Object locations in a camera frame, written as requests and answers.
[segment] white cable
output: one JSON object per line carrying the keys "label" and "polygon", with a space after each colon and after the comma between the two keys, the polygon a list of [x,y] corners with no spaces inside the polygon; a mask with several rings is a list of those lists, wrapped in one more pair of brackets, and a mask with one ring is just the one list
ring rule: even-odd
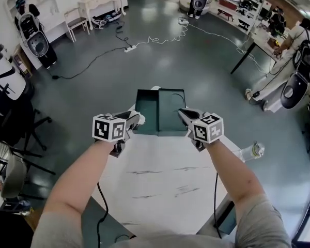
{"label": "white cable", "polygon": [[[158,44],[163,44],[163,43],[165,43],[165,42],[180,41],[181,37],[186,36],[186,32],[188,31],[187,26],[192,26],[192,27],[194,27],[194,28],[196,28],[196,29],[199,29],[199,30],[203,31],[204,33],[209,34],[209,35],[215,35],[215,36],[218,36],[218,37],[221,37],[221,38],[224,38],[224,39],[230,41],[231,43],[233,43],[233,44],[237,47],[236,50],[237,50],[237,52],[240,53],[240,54],[245,54],[245,53],[247,52],[247,51],[244,51],[243,49],[241,49],[238,45],[236,45],[236,44],[235,44],[233,41],[231,41],[230,39],[228,39],[228,38],[226,38],[226,37],[224,37],[224,36],[222,36],[222,35],[218,35],[218,34],[215,34],[215,33],[207,32],[207,31],[205,31],[205,30],[203,30],[203,29],[201,29],[201,28],[199,28],[199,27],[193,26],[192,24],[189,24],[189,23],[188,23],[187,25],[182,26],[182,27],[185,28],[185,30],[182,30],[182,31],[181,31],[182,35],[179,35],[178,38],[173,38],[172,40],[167,40],[167,39],[166,39],[166,40],[164,40],[163,42],[159,42],[159,40],[160,40],[159,38],[154,38],[154,39],[152,39],[151,37],[148,37],[148,41],[147,41],[147,42],[139,42],[137,45],[135,45],[135,47],[138,47],[139,44],[148,44],[148,43],[150,43],[150,42],[158,43]],[[248,55],[248,58],[251,59],[251,60],[255,63],[255,66],[256,66],[256,68],[257,68],[257,70],[258,70],[259,72],[264,73],[264,74],[267,74],[266,72],[263,72],[263,71],[262,71],[262,68],[261,68],[261,66],[257,63],[256,58],[255,58],[254,55],[249,54],[249,55]]]}
{"label": "white cable", "polygon": [[187,25],[184,25],[184,26],[182,26],[182,27],[184,27],[185,28],[185,30],[182,30],[181,31],[181,33],[182,33],[182,35],[179,35],[179,37],[178,38],[173,38],[172,40],[164,40],[163,42],[159,42],[159,38],[154,38],[154,39],[152,39],[151,37],[148,37],[148,41],[147,42],[139,42],[135,47],[138,47],[138,45],[139,44],[148,44],[149,42],[153,42],[153,43],[158,43],[158,44],[163,44],[163,43],[165,43],[165,42],[172,42],[172,41],[180,41],[180,38],[181,37],[185,37],[186,36],[186,31],[188,31],[188,29],[187,29]]}
{"label": "white cable", "polygon": [[[221,38],[224,38],[224,39],[230,41],[231,43],[233,43],[233,44],[237,47],[237,52],[240,53],[240,54],[245,54],[245,53],[247,52],[247,51],[244,51],[243,49],[241,49],[241,48],[240,48],[238,45],[236,45],[233,41],[231,41],[230,39],[228,39],[228,38],[226,38],[226,37],[224,37],[224,36],[222,36],[222,35],[218,35],[218,34],[215,34],[215,33],[207,32],[207,31],[205,31],[205,30],[203,30],[203,29],[201,29],[201,28],[199,28],[199,27],[193,26],[192,24],[188,24],[188,25],[189,25],[189,26],[192,26],[192,27],[194,27],[194,28],[196,28],[196,29],[199,29],[199,30],[201,30],[201,31],[203,31],[204,33],[207,33],[207,34],[209,34],[209,35],[215,35],[215,36],[218,36],[218,37],[221,37]],[[263,72],[263,71],[261,70],[262,68],[261,68],[261,66],[257,63],[257,61],[256,61],[254,55],[250,54],[250,55],[248,55],[248,58],[251,59],[251,60],[255,63],[255,66],[256,66],[256,68],[257,68],[257,70],[258,70],[259,72],[264,73],[264,74],[267,74],[267,73],[265,73],[265,72]]]}

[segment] bottle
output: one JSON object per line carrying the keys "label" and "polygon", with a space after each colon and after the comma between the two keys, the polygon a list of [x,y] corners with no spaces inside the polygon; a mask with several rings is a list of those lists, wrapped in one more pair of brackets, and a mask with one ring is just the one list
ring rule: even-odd
{"label": "bottle", "polygon": [[28,201],[28,200],[21,200],[21,201],[19,201],[19,205],[22,206],[21,211],[20,211],[22,213],[22,215],[24,215],[24,216],[29,215],[30,209],[31,209],[30,201]]}
{"label": "bottle", "polygon": [[254,142],[253,145],[240,150],[240,159],[243,162],[250,161],[252,159],[261,158],[264,155],[265,147],[262,143]]}

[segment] white table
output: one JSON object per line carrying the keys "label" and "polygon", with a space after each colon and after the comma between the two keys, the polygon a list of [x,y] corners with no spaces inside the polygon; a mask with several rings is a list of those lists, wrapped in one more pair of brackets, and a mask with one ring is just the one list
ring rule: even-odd
{"label": "white table", "polygon": [[[239,148],[228,138],[221,141]],[[187,137],[131,134],[99,180],[109,214],[137,236],[196,234],[213,214],[216,171],[206,150]],[[227,192],[219,180],[217,206]],[[105,208],[95,188],[92,197]]]}
{"label": "white table", "polygon": [[[81,12],[82,12],[82,16],[85,16],[89,21],[90,30],[93,30],[90,10],[95,9],[100,5],[103,5],[103,4],[106,4],[109,2],[113,2],[115,12],[117,13],[118,12],[117,1],[118,0],[81,0],[80,2],[78,2],[79,7],[80,7]],[[125,16],[126,13],[124,12],[123,2],[122,2],[122,0],[119,0],[119,1],[120,1],[120,10],[121,10],[122,14]]]}
{"label": "white table", "polygon": [[239,66],[249,56],[249,54],[251,53],[251,51],[254,49],[255,46],[258,46],[262,51],[264,51],[276,63],[279,59],[276,56],[274,56],[274,54],[273,54],[274,49],[268,45],[268,40],[270,38],[278,40],[279,44],[284,42],[283,38],[281,38],[281,37],[280,38],[274,38],[271,34],[266,32],[263,28],[255,28],[255,30],[252,31],[252,39],[254,40],[253,43],[250,45],[250,47],[248,48],[246,53],[242,56],[242,58],[237,63],[237,65],[233,68],[231,74],[233,74],[239,68]]}

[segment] office chair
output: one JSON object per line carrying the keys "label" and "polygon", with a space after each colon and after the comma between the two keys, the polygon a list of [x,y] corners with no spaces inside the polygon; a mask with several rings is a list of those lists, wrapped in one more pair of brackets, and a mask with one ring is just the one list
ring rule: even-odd
{"label": "office chair", "polygon": [[42,150],[47,150],[47,147],[41,143],[35,129],[46,121],[51,123],[52,119],[50,117],[46,117],[35,122],[36,114],[39,113],[40,112],[38,110],[33,109],[31,101],[27,96],[21,96],[19,99],[15,100],[7,115],[0,116],[0,141],[13,147],[21,138],[25,138],[24,148],[22,151],[15,148],[11,149],[22,155],[41,157],[39,154],[34,154],[27,151],[27,145],[31,135],[41,146]]}

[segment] white shirt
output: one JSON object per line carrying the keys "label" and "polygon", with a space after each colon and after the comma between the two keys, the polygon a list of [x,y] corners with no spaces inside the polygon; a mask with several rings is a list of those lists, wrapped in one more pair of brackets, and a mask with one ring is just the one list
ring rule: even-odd
{"label": "white shirt", "polygon": [[289,32],[290,37],[293,39],[293,44],[285,54],[285,58],[291,58],[294,55],[294,53],[298,50],[302,42],[308,39],[307,32],[309,34],[309,40],[310,40],[310,31],[305,29],[304,27],[295,26]]}

